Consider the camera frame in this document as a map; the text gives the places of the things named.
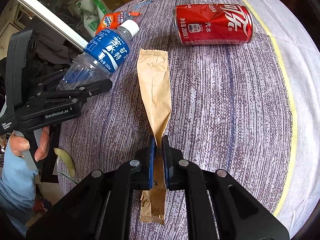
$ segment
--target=table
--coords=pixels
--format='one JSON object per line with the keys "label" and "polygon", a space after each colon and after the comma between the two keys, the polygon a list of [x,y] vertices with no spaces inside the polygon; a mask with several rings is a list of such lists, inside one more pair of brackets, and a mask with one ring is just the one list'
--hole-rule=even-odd
{"label": "table", "polygon": [[[183,46],[172,10],[192,3],[236,3],[253,15],[244,45]],[[145,147],[151,133],[140,95],[139,50],[168,51],[172,115],[165,134],[201,169],[225,169],[272,212],[292,237],[320,197],[320,54],[300,22],[279,0],[133,0],[139,11],[131,54],[111,76],[114,87],[88,112],[61,127],[60,148],[74,160],[76,181],[117,169]],[[58,171],[68,174],[65,165]],[[59,181],[65,193],[74,183]],[[133,199],[130,239],[187,239],[183,192],[168,192],[165,225],[139,222]]]}

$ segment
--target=blue gripper pad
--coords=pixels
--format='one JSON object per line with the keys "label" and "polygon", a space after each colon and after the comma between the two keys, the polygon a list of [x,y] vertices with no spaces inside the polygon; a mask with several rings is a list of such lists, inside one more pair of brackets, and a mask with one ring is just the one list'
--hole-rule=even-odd
{"label": "blue gripper pad", "polygon": [[170,152],[168,136],[165,135],[162,138],[162,153],[163,153],[164,181],[165,181],[166,189],[169,189],[170,187],[169,164],[168,164],[168,157],[167,157],[168,151]]}
{"label": "blue gripper pad", "polygon": [[153,136],[150,136],[148,153],[149,153],[149,187],[152,188],[153,185],[153,162],[156,150],[156,141]]}

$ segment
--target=brown paper bag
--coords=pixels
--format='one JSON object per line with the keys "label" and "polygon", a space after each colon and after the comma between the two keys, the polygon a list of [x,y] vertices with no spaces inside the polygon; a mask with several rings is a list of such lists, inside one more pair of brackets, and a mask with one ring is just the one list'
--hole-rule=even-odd
{"label": "brown paper bag", "polygon": [[168,52],[140,50],[137,72],[141,97],[157,144],[153,187],[142,192],[140,221],[164,224],[166,187],[161,139],[171,115]]}

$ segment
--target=metal rivet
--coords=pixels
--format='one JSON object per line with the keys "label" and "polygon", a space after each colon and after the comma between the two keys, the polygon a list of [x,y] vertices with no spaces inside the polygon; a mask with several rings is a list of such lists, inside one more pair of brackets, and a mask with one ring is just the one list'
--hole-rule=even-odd
{"label": "metal rivet", "polygon": [[131,165],[132,167],[137,167],[137,166],[139,166],[139,164],[140,164],[140,162],[139,162],[138,160],[132,160],[132,161],[130,161],[130,165]]}
{"label": "metal rivet", "polygon": [[102,174],[102,172],[98,171],[98,170],[95,170],[95,171],[91,172],[91,176],[94,177],[94,178],[100,177],[101,174]]}
{"label": "metal rivet", "polygon": [[185,166],[188,166],[188,164],[189,164],[189,162],[188,162],[187,160],[180,160],[180,161],[179,161],[179,165],[180,165],[180,166],[185,167]]}
{"label": "metal rivet", "polygon": [[218,170],[217,175],[224,178],[227,175],[227,172],[225,170]]}

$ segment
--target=finger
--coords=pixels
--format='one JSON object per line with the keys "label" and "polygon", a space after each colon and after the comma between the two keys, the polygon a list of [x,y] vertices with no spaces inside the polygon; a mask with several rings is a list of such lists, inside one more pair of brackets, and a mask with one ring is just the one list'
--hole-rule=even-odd
{"label": "finger", "polygon": [[35,152],[35,160],[36,162],[43,160],[45,157],[48,155],[48,150],[49,150],[49,128],[44,127],[41,132],[41,137],[40,137],[40,146]]}
{"label": "finger", "polygon": [[50,132],[50,126],[46,126],[44,128],[42,128],[42,131],[49,133]]}
{"label": "finger", "polygon": [[16,136],[14,132],[12,132],[10,136],[9,143],[12,153],[16,156],[22,156],[22,151],[30,149],[28,140],[23,137]]}

